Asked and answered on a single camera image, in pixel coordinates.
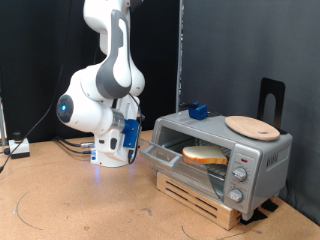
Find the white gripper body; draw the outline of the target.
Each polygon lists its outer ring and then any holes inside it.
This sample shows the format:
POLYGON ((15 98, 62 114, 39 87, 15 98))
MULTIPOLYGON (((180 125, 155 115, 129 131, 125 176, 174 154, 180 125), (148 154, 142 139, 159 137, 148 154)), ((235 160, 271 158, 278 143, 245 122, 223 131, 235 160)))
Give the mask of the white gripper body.
POLYGON ((139 99, 132 95, 108 107, 105 116, 108 130, 98 136, 99 164, 129 164, 136 155, 139 135, 139 99))

